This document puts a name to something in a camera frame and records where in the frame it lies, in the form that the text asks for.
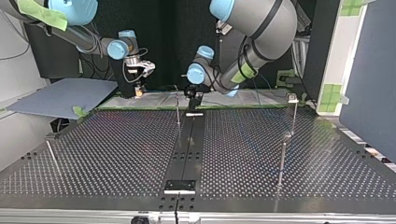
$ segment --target end effector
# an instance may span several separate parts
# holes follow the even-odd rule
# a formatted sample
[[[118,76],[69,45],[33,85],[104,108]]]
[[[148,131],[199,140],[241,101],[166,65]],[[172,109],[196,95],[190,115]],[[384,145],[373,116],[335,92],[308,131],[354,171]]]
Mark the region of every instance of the end effector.
[[[140,48],[137,44],[136,34],[133,30],[119,32],[119,39],[112,40],[107,46],[108,55],[114,60],[124,60],[124,65],[128,67],[128,73],[141,77],[148,77],[155,70],[155,64],[149,61],[142,61]]]

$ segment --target white cable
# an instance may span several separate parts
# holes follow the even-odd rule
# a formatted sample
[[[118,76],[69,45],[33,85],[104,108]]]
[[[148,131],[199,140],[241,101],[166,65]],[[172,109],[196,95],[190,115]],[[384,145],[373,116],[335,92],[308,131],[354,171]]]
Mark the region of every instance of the white cable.
[[[134,80],[128,80],[128,77],[125,75],[125,64],[126,64],[126,62],[123,62],[123,64],[122,64],[122,74],[124,75],[124,78],[125,78],[125,81],[126,82],[128,82],[128,83],[135,83],[136,81],[138,81],[142,76],[143,76],[143,74],[142,75],[140,75],[139,77],[137,77],[137,78],[135,78]]]
[[[107,79],[107,81],[109,81],[113,76],[114,76],[114,73],[111,74],[111,76]]]
[[[141,49],[139,49],[139,52],[140,52],[140,50],[142,50],[142,49],[144,49],[144,50],[145,50],[145,52],[144,52],[144,53],[141,53],[141,54],[139,54],[139,57],[143,57],[143,56],[145,56],[146,54],[148,54],[148,53],[149,53],[149,49],[148,49],[148,48],[141,48]]]
[[[85,26],[81,26],[81,28],[84,29],[93,39],[92,48],[91,49],[83,49],[82,52],[86,53],[86,54],[91,54],[91,53],[95,52],[96,49],[98,49],[100,57],[103,58],[103,46],[102,46],[102,41],[100,40],[100,37]]]

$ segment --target metal rod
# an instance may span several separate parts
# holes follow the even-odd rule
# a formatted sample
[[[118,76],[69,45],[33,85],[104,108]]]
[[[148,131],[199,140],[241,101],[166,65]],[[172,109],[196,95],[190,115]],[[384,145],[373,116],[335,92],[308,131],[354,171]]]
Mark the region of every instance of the metal rod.
[[[176,112],[177,112],[177,125],[178,128],[180,128],[180,113],[179,113],[179,109],[178,109],[178,93],[176,93]]]
[[[49,147],[49,152],[54,161],[56,161],[55,154],[53,153],[52,146],[50,145],[50,141],[47,141],[47,146]]]
[[[292,135],[294,135],[294,127],[296,125],[297,108],[298,108],[298,103],[296,103],[295,107],[294,107],[293,124],[291,126],[291,134]]]
[[[287,143],[282,143],[282,155],[280,157],[280,168],[279,168],[279,180],[277,186],[282,187],[283,170],[285,169],[285,157],[286,157],[286,145]]]

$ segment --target green sticky note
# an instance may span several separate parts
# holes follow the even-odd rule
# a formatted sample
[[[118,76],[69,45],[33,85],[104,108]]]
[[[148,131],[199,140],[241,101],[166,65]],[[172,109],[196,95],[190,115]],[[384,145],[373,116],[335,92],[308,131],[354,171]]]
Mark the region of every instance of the green sticky note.
[[[335,112],[335,108],[337,108],[337,104],[329,104],[327,106],[327,112],[334,113]]]
[[[248,78],[253,78],[254,77],[254,71],[250,68],[250,66],[245,63],[242,67],[241,67],[242,72],[244,73],[245,77]],[[231,79],[231,82],[233,83],[242,83],[243,81],[245,81],[244,76],[242,76],[242,74],[238,71],[237,74],[235,74],[235,76],[233,76],[233,79]]]
[[[359,16],[363,0],[344,0],[341,8],[341,16]]]
[[[340,93],[342,89],[342,85],[332,85],[332,92],[334,93]]]
[[[328,105],[321,104],[319,106],[319,112],[327,112],[327,106]]]
[[[332,84],[325,84],[323,87],[323,93],[332,92]]]
[[[328,103],[331,102],[331,99],[332,99],[332,94],[331,94],[331,93],[324,92],[324,93],[322,94],[322,98],[321,98],[320,101],[321,101],[323,104],[328,104]]]
[[[40,6],[35,0],[18,0],[20,13],[43,21],[47,25],[65,31],[67,28],[66,15],[60,11]]]
[[[333,93],[329,103],[338,104],[341,101],[340,93]]]
[[[73,111],[75,115],[77,115],[79,118],[84,118],[89,115],[89,113],[82,109],[80,106],[73,106]]]

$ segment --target gray robot arm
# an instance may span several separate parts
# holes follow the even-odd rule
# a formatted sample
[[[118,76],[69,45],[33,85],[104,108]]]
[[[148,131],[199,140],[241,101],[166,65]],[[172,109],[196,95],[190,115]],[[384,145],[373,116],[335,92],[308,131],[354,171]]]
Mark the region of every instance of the gray robot arm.
[[[65,31],[49,27],[44,22],[19,12],[17,0],[1,0],[0,10],[4,10],[16,19],[40,26],[48,35],[57,35],[63,40],[75,45],[77,49],[86,54],[108,55],[115,60],[124,60],[131,74],[142,70],[141,77],[149,76],[155,69],[155,64],[142,61],[139,55],[136,35],[134,31],[121,31],[119,38],[101,37],[84,27],[93,20],[96,14],[97,0],[35,0],[42,7],[62,11],[68,20]]]
[[[210,67],[213,49],[202,46],[189,67],[192,84],[205,84],[234,96],[239,84],[253,78],[265,64],[280,58],[290,47],[297,29],[297,15],[290,0],[212,0],[211,13],[230,24],[250,44],[241,45],[238,60],[224,73]]]

